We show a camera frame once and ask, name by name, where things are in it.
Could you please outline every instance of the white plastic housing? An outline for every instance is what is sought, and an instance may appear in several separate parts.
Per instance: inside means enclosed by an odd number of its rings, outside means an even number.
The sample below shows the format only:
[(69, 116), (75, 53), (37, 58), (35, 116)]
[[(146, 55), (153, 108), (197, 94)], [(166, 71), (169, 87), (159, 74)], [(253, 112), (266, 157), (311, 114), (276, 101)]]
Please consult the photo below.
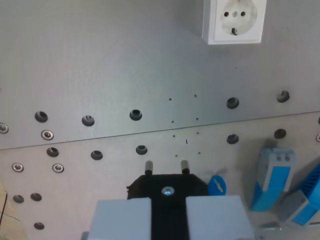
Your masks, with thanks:
[(202, 38), (209, 45), (260, 43), (266, 5), (267, 0), (204, 0)]

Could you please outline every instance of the small hole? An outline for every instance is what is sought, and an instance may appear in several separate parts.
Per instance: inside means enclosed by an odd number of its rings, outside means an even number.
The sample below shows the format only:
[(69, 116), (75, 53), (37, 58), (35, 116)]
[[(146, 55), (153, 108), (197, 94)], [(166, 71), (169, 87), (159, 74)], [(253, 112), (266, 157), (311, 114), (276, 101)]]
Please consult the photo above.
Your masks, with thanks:
[(36, 201), (36, 202), (39, 202), (42, 200), (42, 196), (39, 194), (39, 193), (32, 193), (30, 195), (30, 198), (33, 200), (33, 201)]
[(136, 147), (135, 151), (139, 155), (145, 155), (148, 152), (148, 149), (144, 145), (139, 145)]
[(41, 222), (36, 222), (33, 226), (38, 230), (43, 230), (45, 228), (45, 225)]
[(140, 110), (134, 109), (129, 114), (133, 121), (139, 121), (142, 118), (142, 113)]
[(49, 147), (46, 150), (46, 154), (48, 154), (50, 157), (55, 158), (55, 157), (57, 157), (59, 155), (59, 151), (55, 147)]
[(93, 116), (85, 115), (82, 117), (81, 122), (83, 125), (85, 125), (87, 127), (91, 127), (95, 124), (95, 119)]
[(239, 141), (239, 136), (236, 134), (231, 134), (226, 138), (228, 144), (236, 144)]
[(25, 199), (21, 195), (14, 195), (13, 201), (15, 201), (17, 204), (22, 204), (25, 201)]
[(37, 111), (34, 115), (34, 118), (39, 123), (45, 123), (46, 121), (48, 121), (48, 115), (43, 111)]
[(103, 158), (103, 154), (98, 150), (94, 150), (93, 152), (91, 152), (91, 158), (93, 160), (101, 160)]
[(290, 94), (288, 91), (281, 91), (281, 93), (276, 97), (276, 100), (279, 103), (285, 103), (290, 98)]
[(239, 106), (239, 99), (236, 98), (236, 97), (231, 97), (228, 99), (228, 101), (226, 101), (226, 106), (229, 108), (229, 109), (235, 109)]
[(276, 139), (283, 139), (287, 135), (287, 131), (280, 128), (274, 132), (274, 137)]

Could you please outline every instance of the metal pin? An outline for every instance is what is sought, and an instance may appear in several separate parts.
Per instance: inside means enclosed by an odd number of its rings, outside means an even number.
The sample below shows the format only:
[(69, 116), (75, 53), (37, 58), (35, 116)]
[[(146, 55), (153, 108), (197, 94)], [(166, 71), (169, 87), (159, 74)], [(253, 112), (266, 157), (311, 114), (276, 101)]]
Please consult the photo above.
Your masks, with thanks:
[(183, 174), (189, 174), (190, 169), (189, 169), (189, 163), (187, 160), (182, 160), (181, 161), (181, 170)]
[(144, 174), (145, 175), (152, 175), (153, 170), (154, 170), (154, 163), (152, 161), (146, 161)]

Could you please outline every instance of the round hole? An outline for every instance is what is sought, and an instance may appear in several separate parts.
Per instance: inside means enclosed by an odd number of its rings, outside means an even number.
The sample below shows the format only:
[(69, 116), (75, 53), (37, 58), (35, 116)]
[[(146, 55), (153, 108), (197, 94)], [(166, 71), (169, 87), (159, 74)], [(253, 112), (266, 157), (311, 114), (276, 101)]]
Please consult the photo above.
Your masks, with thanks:
[(276, 97), (276, 100), (279, 103), (285, 103), (288, 101), (290, 98), (289, 92), (288, 91), (281, 91), (281, 93)]
[(15, 201), (17, 204), (22, 204), (25, 201), (25, 199), (21, 195), (14, 195), (13, 201)]
[(228, 101), (226, 101), (226, 106), (229, 108), (229, 109), (235, 109), (239, 106), (239, 99), (236, 98), (236, 97), (231, 97), (228, 99)]
[(165, 186), (161, 192), (163, 195), (170, 196), (175, 193), (175, 189), (172, 186)]
[(36, 201), (36, 202), (39, 202), (39, 201), (41, 201), (41, 199), (42, 199), (42, 196), (39, 194), (39, 193), (32, 193), (31, 195), (30, 195), (30, 198), (33, 200), (33, 201)]
[(239, 137), (236, 134), (231, 134), (226, 138), (228, 144), (236, 144), (239, 141)]
[(36, 222), (33, 226), (38, 230), (43, 230), (45, 228), (45, 225), (41, 222)]
[(55, 171), (58, 174), (62, 173), (65, 170), (64, 166), (62, 166), (60, 163), (54, 164), (52, 166), (52, 169), (53, 169), (53, 171)]
[(91, 127), (95, 124), (95, 118), (90, 115), (85, 115), (82, 117), (81, 122), (83, 125), (85, 125), (87, 127)]
[(130, 112), (129, 116), (133, 121), (139, 121), (142, 118), (142, 112), (135, 109)]
[(55, 157), (57, 157), (59, 155), (59, 151), (55, 147), (49, 147), (46, 150), (46, 154), (48, 154), (50, 157), (55, 158)]
[(91, 152), (91, 158), (93, 160), (101, 160), (103, 158), (103, 154), (102, 152), (95, 150)]
[(48, 121), (48, 115), (43, 111), (37, 111), (34, 115), (34, 118), (39, 123), (45, 123), (46, 121)]
[(145, 155), (148, 152), (148, 149), (144, 145), (139, 145), (136, 147), (135, 151), (139, 155)]
[(280, 128), (274, 132), (274, 137), (276, 139), (283, 139), (287, 135), (287, 131)]

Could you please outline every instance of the metal rivet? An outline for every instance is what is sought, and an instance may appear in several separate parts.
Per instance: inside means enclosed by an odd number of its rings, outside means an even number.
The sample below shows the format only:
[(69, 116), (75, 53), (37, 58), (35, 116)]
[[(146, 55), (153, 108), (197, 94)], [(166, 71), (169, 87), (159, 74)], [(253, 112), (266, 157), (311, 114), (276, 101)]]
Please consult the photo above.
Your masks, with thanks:
[(170, 196), (175, 193), (175, 189), (172, 186), (165, 186), (161, 192), (163, 195)]
[(6, 134), (9, 131), (7, 124), (0, 122), (0, 134)]
[(53, 169), (53, 171), (55, 171), (56, 173), (62, 173), (64, 170), (65, 170), (65, 168), (64, 168), (64, 166), (62, 166), (60, 163), (56, 163), (56, 164), (54, 164), (53, 166), (52, 166), (52, 169)]
[(22, 166), (21, 163), (16, 162), (12, 164), (12, 169), (17, 173), (21, 173), (24, 170), (24, 166)]
[(54, 134), (52, 131), (50, 130), (43, 130), (42, 133), (41, 133), (41, 137), (44, 139), (44, 140), (52, 140), (54, 138)]

